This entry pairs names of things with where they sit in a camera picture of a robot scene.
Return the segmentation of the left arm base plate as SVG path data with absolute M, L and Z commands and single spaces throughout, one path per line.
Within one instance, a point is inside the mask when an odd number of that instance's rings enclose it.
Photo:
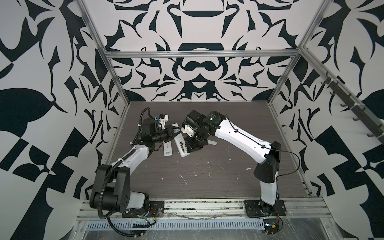
M 123 214 L 123 218 L 139 218 L 140 216 L 144 217 L 156 217 L 158 214 L 163 214 L 165 208 L 164 201 L 149 201 L 144 203 L 144 206 L 140 209 L 129 209 L 126 210 Z

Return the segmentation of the white remote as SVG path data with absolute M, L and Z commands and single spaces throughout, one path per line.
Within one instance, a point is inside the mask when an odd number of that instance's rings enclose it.
M 175 145 L 176 145 L 176 147 L 177 147 L 177 149 L 178 149 L 178 151 L 179 151 L 179 154 L 180 154 L 180 156 L 181 156 L 181 158 L 184 158 L 184 157 L 186 157 L 186 156 L 188 156 L 189 155 L 189 153 L 187 152 L 187 148 L 186 148 L 186 142 L 185 142 L 185 140 L 184 140 L 184 138 L 183 138 L 183 134 L 182 134 L 182 131 L 179 133 L 179 135 L 177 136 L 177 137 L 175 137 L 174 139 L 174 142 L 175 142 Z M 184 152 L 182 152 L 182 149 L 181 149 L 181 147 L 180 147 L 180 142 L 183 142 L 183 144 L 184 144 Z

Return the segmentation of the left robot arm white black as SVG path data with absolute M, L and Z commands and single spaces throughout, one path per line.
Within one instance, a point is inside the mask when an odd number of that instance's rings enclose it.
M 144 119 L 133 140 L 132 148 L 110 165 L 100 165 L 90 197 L 90 207 L 98 211 L 100 219 L 127 209 L 148 209 L 148 197 L 131 191 L 131 174 L 155 151 L 156 144 L 174 139 L 181 129 L 162 124 L 158 129 L 154 119 Z

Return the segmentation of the white remote control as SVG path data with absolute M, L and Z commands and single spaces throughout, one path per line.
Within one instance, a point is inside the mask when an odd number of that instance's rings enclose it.
M 164 156 L 170 157 L 173 155 L 172 142 L 164 142 L 163 143 Z

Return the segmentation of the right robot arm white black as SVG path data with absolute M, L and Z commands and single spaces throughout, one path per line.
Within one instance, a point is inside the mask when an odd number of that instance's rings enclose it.
M 279 142 L 263 141 L 236 126 L 227 115 L 211 111 L 208 115 L 192 110 L 185 118 L 182 130 L 187 152 L 196 152 L 208 145 L 209 137 L 222 139 L 244 153 L 256 163 L 254 176 L 260 181 L 261 198 L 252 208 L 254 216 L 270 215 L 279 198 L 277 178 L 282 146 Z

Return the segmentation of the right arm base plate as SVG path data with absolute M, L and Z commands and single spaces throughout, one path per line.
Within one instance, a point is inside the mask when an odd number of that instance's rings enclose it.
M 287 209 L 284 201 L 277 199 L 275 204 L 269 205 L 262 200 L 245 200 L 246 215 L 249 218 L 263 218 L 270 216 L 285 216 Z

